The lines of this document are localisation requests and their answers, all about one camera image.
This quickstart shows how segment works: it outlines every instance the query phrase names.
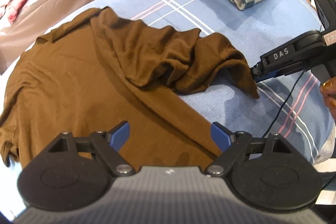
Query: black cable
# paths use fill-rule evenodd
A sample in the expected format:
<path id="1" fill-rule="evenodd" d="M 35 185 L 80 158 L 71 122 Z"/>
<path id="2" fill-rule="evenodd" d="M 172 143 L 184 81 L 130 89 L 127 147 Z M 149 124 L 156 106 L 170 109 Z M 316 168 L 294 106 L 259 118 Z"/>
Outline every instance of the black cable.
<path id="1" fill-rule="evenodd" d="M 324 190 L 330 183 L 333 182 L 333 180 L 336 178 L 336 173 L 332 176 L 332 178 L 322 187 L 322 190 Z"/>
<path id="2" fill-rule="evenodd" d="M 292 90 L 289 92 L 287 98 L 283 101 L 283 104 L 281 105 L 281 107 L 279 108 L 279 111 L 277 113 L 277 115 L 275 116 L 274 120 L 271 122 L 271 124 L 269 125 L 268 129 L 266 130 L 266 132 L 264 133 L 264 135 L 262 136 L 262 138 L 265 138 L 266 135 L 268 134 L 268 132 L 271 130 L 271 127 L 274 125 L 275 121 L 278 119 L 279 115 L 280 115 L 280 112 L 282 110 L 282 108 L 285 106 L 285 104 L 287 103 L 289 97 L 292 95 L 293 93 L 293 90 L 297 84 L 297 82 L 300 80 L 300 78 L 302 77 L 302 75 L 305 73 L 305 71 L 301 72 L 300 76 L 297 78 L 297 80 L 295 81 L 293 87 L 292 87 Z"/>

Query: gray gripper base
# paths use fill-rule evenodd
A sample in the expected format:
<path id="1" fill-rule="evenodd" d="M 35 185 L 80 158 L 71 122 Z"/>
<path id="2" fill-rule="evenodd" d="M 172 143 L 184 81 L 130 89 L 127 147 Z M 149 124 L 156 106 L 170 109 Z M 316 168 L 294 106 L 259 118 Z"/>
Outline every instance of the gray gripper base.
<path id="1" fill-rule="evenodd" d="M 221 178 L 198 167 L 143 167 L 117 178 L 97 202 L 70 212 L 28 208 L 16 224 L 320 224 L 313 211 L 265 213 L 237 199 Z"/>

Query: blue bedsheet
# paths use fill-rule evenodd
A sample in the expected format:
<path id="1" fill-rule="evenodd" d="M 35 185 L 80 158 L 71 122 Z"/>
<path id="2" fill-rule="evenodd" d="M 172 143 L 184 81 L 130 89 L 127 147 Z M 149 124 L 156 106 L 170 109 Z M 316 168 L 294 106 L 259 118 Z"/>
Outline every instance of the blue bedsheet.
<path id="1" fill-rule="evenodd" d="M 267 51 L 321 27 L 315 11 L 305 0 L 264 0 L 245 11 L 239 11 L 228 0 L 95 0 L 57 26 L 88 8 L 105 6 L 112 7 L 121 17 L 142 19 L 156 28 L 166 25 L 181 31 L 200 28 L 202 36 L 220 32 L 243 52 L 250 66 Z M 232 131 L 248 131 L 260 137 L 297 77 L 294 74 L 259 83 L 260 99 L 254 100 L 234 87 L 221 72 L 206 92 L 181 99 L 210 122 L 218 121 Z M 305 73 L 271 130 L 281 132 L 311 163 L 333 127 L 319 84 L 310 72 Z M 18 165 L 12 168 L 20 170 Z M 12 211 L 17 213 L 20 206 Z"/>

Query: brown garment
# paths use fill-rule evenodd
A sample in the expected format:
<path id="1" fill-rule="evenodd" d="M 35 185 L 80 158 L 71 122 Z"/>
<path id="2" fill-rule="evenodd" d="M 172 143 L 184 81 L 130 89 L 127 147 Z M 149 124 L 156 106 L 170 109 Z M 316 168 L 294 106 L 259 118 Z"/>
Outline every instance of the brown garment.
<path id="1" fill-rule="evenodd" d="M 219 33 L 155 29 L 89 9 L 39 37 L 22 54 L 6 87 L 0 153 L 24 168 L 61 131 L 87 136 L 123 120 L 130 138 L 120 154 L 141 165 L 206 167 L 219 149 L 210 123 L 173 91 L 209 87 L 227 67 L 236 85 L 258 97 L 242 53 Z"/>

